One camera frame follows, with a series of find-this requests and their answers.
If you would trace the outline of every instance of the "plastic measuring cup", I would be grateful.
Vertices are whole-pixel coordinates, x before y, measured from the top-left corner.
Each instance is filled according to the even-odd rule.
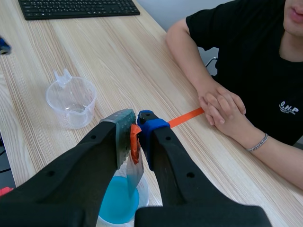
[[[59,121],[68,128],[79,129],[88,125],[94,116],[97,92],[87,79],[72,77],[67,69],[47,89],[46,100]]]
[[[147,184],[147,181],[146,181],[146,178],[144,176],[145,174],[143,174],[142,178],[141,178],[141,181],[139,182],[138,186],[137,186],[137,190],[138,190],[138,193],[139,193],[139,205],[138,205],[138,208],[142,208],[142,207],[147,207],[148,206],[148,203],[149,203],[149,199],[150,199],[150,190],[149,190],[149,186]],[[126,162],[124,162],[120,169],[118,169],[115,174],[114,174],[114,177],[115,176],[122,176],[122,177],[125,177],[126,178]],[[110,226],[116,226],[116,227],[131,227],[131,226],[134,226],[134,215],[135,215],[135,211],[133,213],[133,216],[131,218],[131,220],[127,223],[123,223],[123,224],[113,224],[113,223],[110,223],[106,220],[104,220],[100,215],[99,215],[99,220],[105,224],[108,224]]]

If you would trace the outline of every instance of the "orange object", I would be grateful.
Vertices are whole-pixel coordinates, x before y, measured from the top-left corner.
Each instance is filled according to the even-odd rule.
[[[140,145],[137,135],[141,131],[142,130],[138,125],[136,125],[136,124],[131,125],[131,155],[132,155],[132,159],[133,159],[133,162],[135,165],[139,163],[139,151],[140,151],[141,145]]]
[[[6,193],[9,193],[12,190],[13,190],[13,188],[9,188],[9,187],[0,189],[0,196],[5,195]]]
[[[184,122],[187,122],[188,120],[194,118],[194,117],[197,117],[199,116],[200,114],[203,114],[204,113],[204,110],[202,108],[198,108],[196,110],[193,110],[189,113],[186,113],[180,117],[177,117],[171,121],[169,121],[169,124],[170,124],[170,127],[173,128],[173,127],[176,127]]]

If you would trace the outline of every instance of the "hand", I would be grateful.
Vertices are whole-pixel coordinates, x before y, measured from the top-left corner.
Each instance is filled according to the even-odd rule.
[[[240,112],[231,92],[225,88],[218,88],[217,91],[218,98],[210,93],[205,95],[208,101],[207,110],[214,120],[214,125],[225,135],[237,141],[242,140],[255,127]]]
[[[222,87],[216,81],[212,81],[211,83],[208,83],[207,88],[202,89],[201,92],[198,91],[198,94],[199,94],[200,105],[201,105],[202,109],[205,111],[206,118],[211,125],[214,125],[215,121],[220,122],[221,124],[224,124],[225,119],[222,116],[222,114],[220,114],[220,113],[218,113],[216,116],[213,116],[210,113],[208,105],[207,105],[210,101],[220,100],[221,104],[222,104],[223,113],[225,115],[227,115],[228,118],[231,118],[231,119],[233,118],[232,108],[230,107],[228,100],[226,98],[224,98],[224,96],[222,94],[224,94],[229,99],[231,99],[233,101],[233,103],[236,104],[238,110],[242,114],[246,114],[245,105],[242,102],[241,98],[238,95],[236,95],[236,94],[230,92],[229,90],[225,89],[224,87]]]

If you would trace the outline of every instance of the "black keyboard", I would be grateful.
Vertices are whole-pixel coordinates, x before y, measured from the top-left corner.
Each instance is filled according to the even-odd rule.
[[[140,15],[131,0],[18,0],[25,20]]]

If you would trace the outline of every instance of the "table surface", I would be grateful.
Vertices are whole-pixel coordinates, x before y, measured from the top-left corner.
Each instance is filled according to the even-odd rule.
[[[0,34],[12,46],[11,55],[0,57],[0,130],[17,186],[115,111],[150,109],[168,121],[198,108],[193,87],[165,45],[165,31],[135,4],[140,16],[29,22],[17,0],[0,1]],[[98,91],[94,119],[80,130],[63,128],[45,100],[53,70],[65,68]],[[275,227],[302,225],[302,191],[211,128],[203,115],[173,130],[229,198],[261,206]],[[146,175],[150,205],[160,205],[154,174]]]

